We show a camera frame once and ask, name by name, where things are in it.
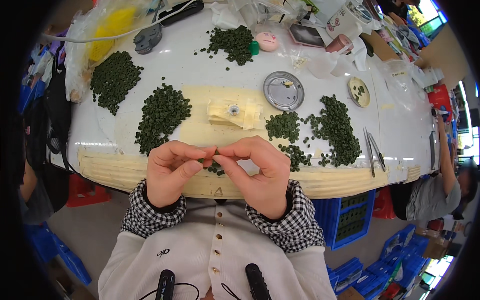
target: white cardigan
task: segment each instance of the white cardigan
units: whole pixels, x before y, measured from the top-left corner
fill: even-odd
[[[189,199],[187,208],[181,223],[146,239],[127,231],[118,235],[98,281],[100,299],[138,300],[157,289],[160,273],[169,269],[176,283],[195,285],[199,299],[212,287],[216,300],[233,300],[221,286],[225,283],[240,299],[249,300],[245,266],[250,263],[259,266],[274,300],[336,299],[323,246],[284,253],[252,224],[244,201],[217,205],[211,199]],[[173,299],[196,296],[193,287],[175,286]],[[155,299],[155,293],[146,299]]]

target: white mug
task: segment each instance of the white mug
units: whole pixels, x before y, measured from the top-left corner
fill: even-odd
[[[364,25],[367,24],[354,15],[344,4],[330,18],[326,30],[331,38],[336,38],[339,34],[345,34],[350,39],[354,39],[360,35]]]

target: black wristband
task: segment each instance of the black wristband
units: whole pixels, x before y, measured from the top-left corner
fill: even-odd
[[[269,218],[265,217],[264,215],[262,215],[262,217],[265,219],[265,221],[267,221],[269,223],[278,223],[278,222],[282,221],[292,211],[292,209],[293,209],[293,195],[288,190],[285,193],[285,198],[287,199],[287,208],[285,209],[285,212],[283,213],[283,215],[276,220],[269,219]]]
[[[144,190],[142,192],[142,196],[145,200],[145,202],[156,212],[156,213],[159,213],[159,214],[169,214],[169,213],[172,213],[177,207],[179,207],[180,205],[180,198],[177,199],[177,201],[175,201],[174,203],[170,204],[170,205],[167,205],[167,206],[164,206],[164,207],[156,207],[155,205],[151,204],[150,203],[150,200],[148,200],[148,196],[147,196],[147,184],[146,184],[146,181],[145,181],[145,187],[144,187]]]

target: checkered sleeve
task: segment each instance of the checkered sleeve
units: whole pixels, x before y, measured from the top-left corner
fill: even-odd
[[[248,204],[245,211],[250,221],[285,253],[298,252],[310,246],[323,246],[323,230],[313,218],[315,208],[298,181],[288,181],[287,201],[292,201],[287,205],[287,209],[291,209],[279,220],[267,219]]]
[[[154,208],[146,198],[146,180],[138,183],[129,196],[131,206],[122,220],[120,231],[129,231],[143,238],[166,227],[180,223],[185,216],[187,205],[182,195],[170,209]]]

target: gray striped shirt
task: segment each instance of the gray striped shirt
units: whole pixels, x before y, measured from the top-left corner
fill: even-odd
[[[455,181],[452,191],[445,196],[444,180],[441,174],[428,179],[417,180],[412,187],[407,205],[407,220],[435,220],[456,209],[462,192]]]

